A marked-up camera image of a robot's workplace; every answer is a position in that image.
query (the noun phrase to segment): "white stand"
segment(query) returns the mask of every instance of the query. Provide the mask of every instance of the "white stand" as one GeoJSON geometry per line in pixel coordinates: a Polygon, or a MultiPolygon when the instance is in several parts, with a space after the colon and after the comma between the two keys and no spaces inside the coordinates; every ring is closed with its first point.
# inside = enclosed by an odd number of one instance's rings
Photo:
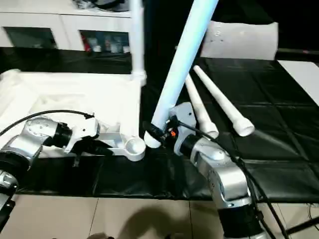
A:
{"type": "MultiPolygon", "coordinates": [[[[194,0],[153,115],[152,124],[160,129],[164,129],[168,112],[177,102],[217,3],[218,0],[194,0]]],[[[160,146],[147,132],[144,140],[151,148],[160,146]]]]}
{"type": "Polygon", "coordinates": [[[130,0],[131,30],[129,34],[130,49],[132,54],[132,79],[146,84],[144,69],[144,21],[142,0],[130,0]]]}

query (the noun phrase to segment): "shelf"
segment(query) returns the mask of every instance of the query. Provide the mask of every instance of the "shelf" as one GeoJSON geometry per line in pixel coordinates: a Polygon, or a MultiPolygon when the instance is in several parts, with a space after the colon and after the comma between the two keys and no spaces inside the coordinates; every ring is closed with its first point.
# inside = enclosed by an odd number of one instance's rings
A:
{"type": "Polygon", "coordinates": [[[0,12],[131,17],[129,11],[112,12],[77,9],[72,0],[1,0],[0,12]]]}

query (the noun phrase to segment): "tiled floor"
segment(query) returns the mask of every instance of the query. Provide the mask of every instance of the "tiled floor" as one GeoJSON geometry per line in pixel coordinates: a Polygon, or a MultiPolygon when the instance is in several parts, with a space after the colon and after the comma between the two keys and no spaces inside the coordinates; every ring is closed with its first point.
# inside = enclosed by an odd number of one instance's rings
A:
{"type": "MultiPolygon", "coordinates": [[[[308,219],[307,205],[274,204],[285,227],[308,219]]],[[[281,239],[267,205],[265,220],[281,239]]],[[[312,216],[319,208],[312,208],[312,216]]],[[[212,202],[148,199],[95,199],[75,197],[18,196],[16,207],[0,239],[163,239],[179,232],[183,239],[222,239],[223,231],[212,202]]],[[[319,238],[310,228],[292,239],[319,238]]]]}

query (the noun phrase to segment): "white foam tube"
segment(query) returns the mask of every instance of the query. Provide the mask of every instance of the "white foam tube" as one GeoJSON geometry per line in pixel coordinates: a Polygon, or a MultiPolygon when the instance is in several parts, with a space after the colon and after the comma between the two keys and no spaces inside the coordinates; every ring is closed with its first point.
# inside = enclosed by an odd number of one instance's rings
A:
{"type": "Polygon", "coordinates": [[[130,0],[131,30],[130,51],[132,54],[132,77],[146,84],[146,72],[144,69],[144,21],[142,0],[130,0]]]}
{"type": "Polygon", "coordinates": [[[228,118],[233,122],[235,131],[242,137],[248,136],[254,132],[255,127],[250,120],[243,117],[229,99],[227,99],[213,81],[205,74],[205,72],[203,72],[199,66],[194,66],[194,71],[200,77],[211,95],[216,99],[220,107],[227,114],[228,118]]]}
{"type": "Polygon", "coordinates": [[[204,103],[201,100],[196,86],[189,74],[186,77],[185,84],[191,104],[193,105],[193,109],[197,117],[197,121],[199,123],[199,129],[209,134],[213,138],[217,138],[219,135],[218,129],[216,125],[211,121],[204,103]]]}
{"type": "MultiPolygon", "coordinates": [[[[215,11],[218,0],[194,0],[181,35],[173,62],[170,66],[152,124],[164,129],[169,110],[175,106],[180,91],[185,83],[191,65],[203,40],[208,24],[215,11]]],[[[151,148],[158,148],[160,142],[147,132],[145,143],[151,148]]]]}

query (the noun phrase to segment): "white plastic connector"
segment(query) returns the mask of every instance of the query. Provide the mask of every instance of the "white plastic connector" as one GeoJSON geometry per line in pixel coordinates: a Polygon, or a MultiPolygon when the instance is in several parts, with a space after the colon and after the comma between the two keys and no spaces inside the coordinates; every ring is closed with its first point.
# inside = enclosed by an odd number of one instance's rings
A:
{"type": "Polygon", "coordinates": [[[218,129],[216,125],[211,121],[207,113],[207,110],[204,106],[204,103],[201,100],[199,93],[195,87],[195,84],[189,74],[186,77],[185,84],[186,84],[186,88],[189,94],[191,104],[193,106],[193,109],[195,111],[195,114],[199,123],[200,130],[209,134],[213,138],[217,138],[219,135],[218,129]]]}
{"type": "Polygon", "coordinates": [[[73,146],[77,141],[80,141],[84,137],[94,137],[98,134],[99,123],[95,118],[85,119],[79,122],[75,127],[72,128],[72,136],[66,148],[65,153],[71,152],[73,146]]]}
{"type": "Polygon", "coordinates": [[[199,66],[194,66],[194,71],[200,77],[211,95],[216,99],[220,107],[227,114],[228,118],[233,122],[235,131],[242,137],[248,136],[255,131],[254,125],[249,119],[236,109],[236,107],[227,99],[214,82],[203,72],[199,66]]]}

